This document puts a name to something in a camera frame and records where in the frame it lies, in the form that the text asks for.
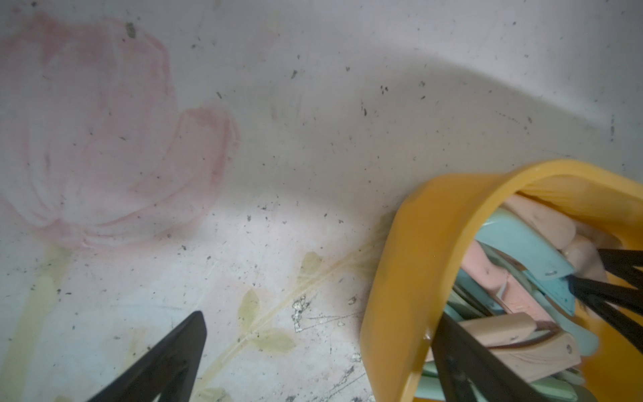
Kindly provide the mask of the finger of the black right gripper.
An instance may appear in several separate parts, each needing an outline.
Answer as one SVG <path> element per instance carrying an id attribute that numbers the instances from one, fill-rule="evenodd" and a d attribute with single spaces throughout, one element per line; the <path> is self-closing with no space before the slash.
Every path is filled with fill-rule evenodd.
<path id="1" fill-rule="evenodd" d="M 604 269 L 637 289 L 642 288 L 643 251 L 598 249 Z"/>
<path id="2" fill-rule="evenodd" d="M 641 289 L 616 286 L 602 281 L 570 276 L 569 291 L 590 310 L 611 325 L 639 352 L 642 351 L 642 324 L 620 308 L 642 317 Z"/>

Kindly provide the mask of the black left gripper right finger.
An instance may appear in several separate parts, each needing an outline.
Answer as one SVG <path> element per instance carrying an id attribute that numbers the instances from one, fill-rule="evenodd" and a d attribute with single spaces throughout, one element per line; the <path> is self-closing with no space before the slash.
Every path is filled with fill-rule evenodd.
<path id="1" fill-rule="evenodd" d="M 432 351 L 447 401 L 544 401 L 537 390 L 507 368 L 448 316 L 438 324 Z"/>

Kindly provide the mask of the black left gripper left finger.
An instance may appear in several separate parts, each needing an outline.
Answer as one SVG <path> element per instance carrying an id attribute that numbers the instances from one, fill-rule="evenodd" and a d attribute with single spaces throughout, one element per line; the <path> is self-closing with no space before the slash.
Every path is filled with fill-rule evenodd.
<path id="1" fill-rule="evenodd" d="M 92 401 L 188 401 L 207 338 L 201 311 L 191 313 Z"/>

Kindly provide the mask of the teal folding fruit knife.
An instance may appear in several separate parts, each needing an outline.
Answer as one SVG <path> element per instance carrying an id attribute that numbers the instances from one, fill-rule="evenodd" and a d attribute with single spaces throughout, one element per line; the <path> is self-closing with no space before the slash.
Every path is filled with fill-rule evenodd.
<path id="1" fill-rule="evenodd" d="M 502 252 L 526 268 L 526 277 L 570 316 L 576 299 L 567 277 L 574 267 L 541 234 L 506 209 L 496 209 L 480 227 L 475 240 Z"/>

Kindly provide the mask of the yellow plastic storage tray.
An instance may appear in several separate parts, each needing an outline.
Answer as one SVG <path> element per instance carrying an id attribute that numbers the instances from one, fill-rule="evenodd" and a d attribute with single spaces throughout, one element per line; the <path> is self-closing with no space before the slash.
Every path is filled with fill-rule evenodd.
<path id="1" fill-rule="evenodd" d="M 410 401 L 425 355 L 475 234 L 510 195 L 522 193 L 642 246 L 642 186 L 570 159 L 507 174 L 445 174 L 401 204 L 370 291 L 360 333 L 363 365 L 378 401 Z"/>

